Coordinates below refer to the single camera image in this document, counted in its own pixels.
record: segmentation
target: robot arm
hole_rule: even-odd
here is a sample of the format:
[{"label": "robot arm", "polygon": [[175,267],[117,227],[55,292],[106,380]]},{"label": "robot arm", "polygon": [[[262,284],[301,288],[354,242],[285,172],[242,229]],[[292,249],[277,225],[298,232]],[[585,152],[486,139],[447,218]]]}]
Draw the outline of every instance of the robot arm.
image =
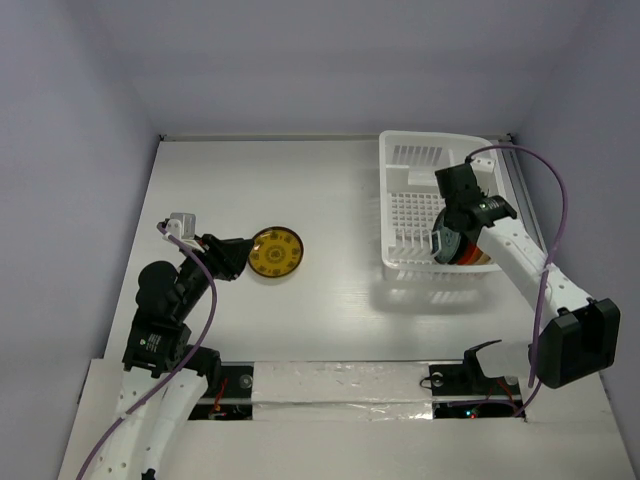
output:
[{"label": "robot arm", "polygon": [[[536,309],[546,255],[515,210],[502,197],[483,194],[468,163],[436,177],[446,203],[443,226],[488,254]],[[620,311],[609,299],[594,300],[555,265],[547,269],[536,373],[558,388],[613,364]],[[531,360],[530,352],[521,353]]]},{"label": "robot arm", "polygon": [[[171,214],[161,230],[178,239],[181,248],[190,249],[190,255],[195,254],[218,280],[238,278],[254,244],[253,240],[218,240],[208,234],[197,237],[195,216],[190,214]],[[138,309],[122,360],[116,421],[96,455],[92,480],[159,478],[162,459],[177,438],[176,432],[197,401],[206,392],[215,393],[221,384],[219,352],[204,347],[192,352],[193,347],[187,345],[191,330],[184,320],[209,286],[201,267],[191,256],[178,269],[168,262],[154,262],[142,270],[138,284]],[[184,368],[175,373],[179,364]],[[167,376],[173,376],[171,382],[132,411],[140,397],[160,387]],[[77,478],[85,471],[83,467]]]}]

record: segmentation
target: red wire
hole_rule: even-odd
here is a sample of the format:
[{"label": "red wire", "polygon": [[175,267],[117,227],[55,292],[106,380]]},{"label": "red wire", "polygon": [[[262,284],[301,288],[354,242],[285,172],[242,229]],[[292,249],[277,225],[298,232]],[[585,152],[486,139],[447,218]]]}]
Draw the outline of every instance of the red wire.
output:
[{"label": "red wire", "polygon": [[222,385],[220,386],[220,391],[218,392],[218,394],[216,395],[215,400],[213,401],[213,407],[211,408],[211,411],[209,412],[209,415],[211,415],[212,413],[215,413],[215,412],[218,411],[218,409],[217,409],[218,402],[220,401],[220,399],[224,395],[224,389],[227,387],[227,382],[228,381],[229,381],[228,378],[225,378],[224,380],[222,380]]},{"label": "red wire", "polygon": [[509,387],[507,387],[504,382],[500,379],[497,380],[498,385],[500,385],[500,388],[502,388],[506,394],[509,397],[509,400],[511,400],[511,403],[513,404],[513,411],[515,412],[516,410],[518,410],[518,407],[516,406],[516,402],[513,400],[513,395],[511,393],[511,390],[509,390]]},{"label": "red wire", "polygon": [[483,401],[481,401],[478,405],[476,405],[475,408],[480,408],[482,405],[489,403],[489,399],[491,398],[491,393],[493,392],[493,388],[489,389],[489,392],[487,392],[487,398],[485,398]]}]

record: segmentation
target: white wall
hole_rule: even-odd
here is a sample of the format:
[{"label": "white wall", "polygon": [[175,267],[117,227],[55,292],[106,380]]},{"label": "white wall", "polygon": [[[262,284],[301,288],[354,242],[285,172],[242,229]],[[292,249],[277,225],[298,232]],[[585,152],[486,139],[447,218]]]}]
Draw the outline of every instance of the white wall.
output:
[{"label": "white wall", "polygon": [[592,1],[92,3],[162,133],[502,133]]},{"label": "white wall", "polygon": [[[564,173],[569,224],[558,263],[622,311],[616,363],[605,374],[616,418],[640,471],[640,2],[598,2],[554,72],[518,143]],[[521,161],[545,238],[560,202],[552,177]]]},{"label": "white wall", "polygon": [[83,2],[0,15],[0,476],[57,477],[157,137]]}]

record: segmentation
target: white tabletop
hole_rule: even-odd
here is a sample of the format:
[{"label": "white tabletop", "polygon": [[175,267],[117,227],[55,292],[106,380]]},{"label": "white tabletop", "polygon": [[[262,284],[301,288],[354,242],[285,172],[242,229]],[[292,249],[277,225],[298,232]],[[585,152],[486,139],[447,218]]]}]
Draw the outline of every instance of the white tabletop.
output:
[{"label": "white tabletop", "polygon": [[[303,263],[284,281],[247,270],[219,282],[205,345],[224,361],[458,359],[488,339],[529,337],[533,312],[502,273],[476,282],[464,304],[443,301],[433,285],[385,282],[379,208],[375,141],[161,143],[105,360],[92,364],[60,479],[75,478],[111,421],[138,273],[182,261],[155,229],[173,211],[195,213],[200,234],[251,237],[284,225],[304,241]],[[194,336],[209,301],[188,318]],[[597,375],[543,388],[527,416],[188,422],[163,478],[633,478]]]},{"label": "white tabletop", "polygon": [[[218,283],[205,346],[224,361],[456,359],[490,339],[529,338],[533,312],[502,272],[470,285],[464,303],[438,286],[384,281],[378,172],[376,141],[161,143],[105,358],[122,358],[140,270],[182,261],[155,228],[171,212],[195,213],[200,234],[251,238],[283,225],[304,242],[283,281],[247,268]],[[187,321],[192,338],[209,307],[207,292]]]}]

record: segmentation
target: yellow plate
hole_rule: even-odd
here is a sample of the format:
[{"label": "yellow plate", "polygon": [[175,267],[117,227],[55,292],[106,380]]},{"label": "yellow plate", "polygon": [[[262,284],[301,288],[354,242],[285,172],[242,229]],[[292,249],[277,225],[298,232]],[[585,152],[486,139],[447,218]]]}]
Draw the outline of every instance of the yellow plate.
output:
[{"label": "yellow plate", "polygon": [[258,275],[279,278],[293,272],[304,253],[302,240],[296,232],[285,227],[269,227],[253,237],[249,266]]}]

